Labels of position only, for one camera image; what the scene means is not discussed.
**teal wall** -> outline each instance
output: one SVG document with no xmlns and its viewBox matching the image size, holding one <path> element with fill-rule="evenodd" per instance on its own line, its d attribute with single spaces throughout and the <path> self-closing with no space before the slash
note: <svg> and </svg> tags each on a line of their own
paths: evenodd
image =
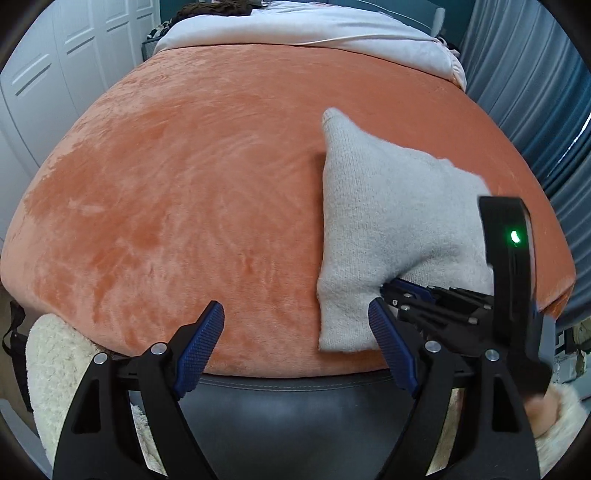
<svg viewBox="0 0 591 480">
<path fill-rule="evenodd" d="M 339 0 L 324 0 L 327 3 L 339 4 Z M 445 22 L 443 23 L 443 36 L 448 42 L 456 46 L 460 45 L 464 33 L 468 28 L 470 16 L 474 9 L 474 2 L 476 0 L 431 0 L 436 5 L 446 9 Z M 160 18 L 162 21 L 169 20 L 179 9 L 189 3 L 189 0 L 160 0 Z M 380 5 L 387 5 L 387 0 L 376 2 Z"/>
<path fill-rule="evenodd" d="M 160 0 L 160 21 L 170 20 L 183 5 L 189 3 L 190 0 Z"/>
<path fill-rule="evenodd" d="M 464 33 L 470 23 L 474 2 L 476 0 L 431 0 L 436 5 L 445 8 L 445 21 L 443 22 L 442 36 L 453 43 L 456 47 L 460 46 Z"/>
</svg>

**door panel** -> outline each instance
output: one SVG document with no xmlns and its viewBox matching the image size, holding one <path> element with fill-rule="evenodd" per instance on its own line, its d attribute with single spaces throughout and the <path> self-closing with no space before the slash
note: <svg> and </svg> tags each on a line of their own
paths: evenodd
<svg viewBox="0 0 591 480">
<path fill-rule="evenodd" d="M 56 0 L 57 50 L 79 115 L 141 62 L 156 26 L 152 0 Z"/>
<path fill-rule="evenodd" d="M 0 85 L 22 140 L 37 164 L 78 118 L 58 59 L 50 5 L 0 73 Z"/>
<path fill-rule="evenodd" d="M 6 238 L 8 225 L 30 181 L 31 176 L 25 171 L 0 130 L 0 240 Z"/>
<path fill-rule="evenodd" d="M 55 3 L 57 51 L 68 90 L 81 115 L 108 88 L 100 57 L 96 2 L 59 0 Z"/>
</svg>

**gray basket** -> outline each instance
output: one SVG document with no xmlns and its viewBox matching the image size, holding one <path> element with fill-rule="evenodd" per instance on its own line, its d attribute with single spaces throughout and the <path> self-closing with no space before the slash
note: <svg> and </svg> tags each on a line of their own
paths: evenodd
<svg viewBox="0 0 591 480">
<path fill-rule="evenodd" d="M 144 61 L 154 55 L 154 49 L 156 48 L 158 40 L 160 40 L 160 38 L 150 38 L 149 40 L 142 42 L 142 57 L 144 58 Z"/>
</svg>

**orange blanket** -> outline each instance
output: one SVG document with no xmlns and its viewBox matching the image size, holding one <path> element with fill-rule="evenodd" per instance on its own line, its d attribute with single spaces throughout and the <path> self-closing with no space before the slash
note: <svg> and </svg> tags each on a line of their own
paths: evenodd
<svg viewBox="0 0 591 480">
<path fill-rule="evenodd" d="M 382 368 L 379 352 L 318 352 L 320 119 L 331 106 L 377 137 L 449 158 L 493 194 L 523 197 L 538 303 L 560 311 L 575 278 L 560 225 L 477 105 L 450 82 L 385 60 L 290 46 L 164 51 L 104 94 L 25 194 L 3 284 L 25 307 L 127 354 L 219 300 L 226 328 L 211 373 Z"/>
</svg>

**gray pillow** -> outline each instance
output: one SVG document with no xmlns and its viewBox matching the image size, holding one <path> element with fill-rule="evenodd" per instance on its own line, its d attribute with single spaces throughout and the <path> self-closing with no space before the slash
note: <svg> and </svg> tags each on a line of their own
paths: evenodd
<svg viewBox="0 0 591 480">
<path fill-rule="evenodd" d="M 335 108 L 323 129 L 321 351 L 377 348 L 368 306 L 394 277 L 493 293 L 478 210 L 490 193 L 480 177 L 369 135 Z"/>
</svg>

